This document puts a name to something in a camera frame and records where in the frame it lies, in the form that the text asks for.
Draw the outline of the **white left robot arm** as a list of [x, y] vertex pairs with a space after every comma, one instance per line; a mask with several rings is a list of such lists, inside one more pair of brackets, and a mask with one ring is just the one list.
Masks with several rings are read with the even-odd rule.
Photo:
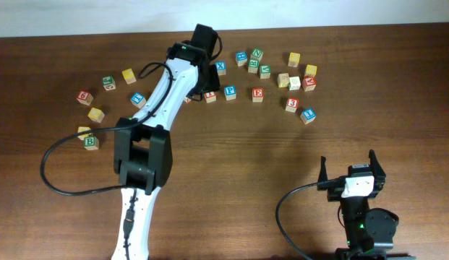
[[119, 176], [122, 213], [113, 259], [148, 259], [153, 208], [171, 173], [170, 129], [189, 98], [201, 101], [220, 88], [215, 48], [222, 40], [211, 27], [197, 25], [191, 40], [175, 43], [164, 62], [147, 64], [140, 79], [157, 69], [162, 76], [153, 93], [131, 119], [120, 118], [114, 132], [114, 171]]

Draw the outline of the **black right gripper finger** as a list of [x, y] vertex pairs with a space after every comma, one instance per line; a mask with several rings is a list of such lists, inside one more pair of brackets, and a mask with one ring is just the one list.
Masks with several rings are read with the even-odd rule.
[[318, 175], [317, 184], [322, 185], [324, 182], [328, 181], [328, 174], [326, 171], [326, 157], [322, 156], [320, 159], [320, 173]]
[[370, 167], [372, 170], [372, 173], [374, 175], [374, 177], [376, 178], [385, 178], [386, 177], [386, 173], [385, 171], [382, 169], [381, 165], [379, 164], [377, 157], [375, 155], [375, 151], [373, 149], [371, 149], [369, 151], [369, 159], [370, 159]]

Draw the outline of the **red I wooden block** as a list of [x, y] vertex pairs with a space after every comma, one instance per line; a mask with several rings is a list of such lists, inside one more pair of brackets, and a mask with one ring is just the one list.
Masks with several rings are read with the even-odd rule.
[[211, 103], [216, 101], [217, 96], [215, 92], [206, 92], [204, 98], [206, 103]]

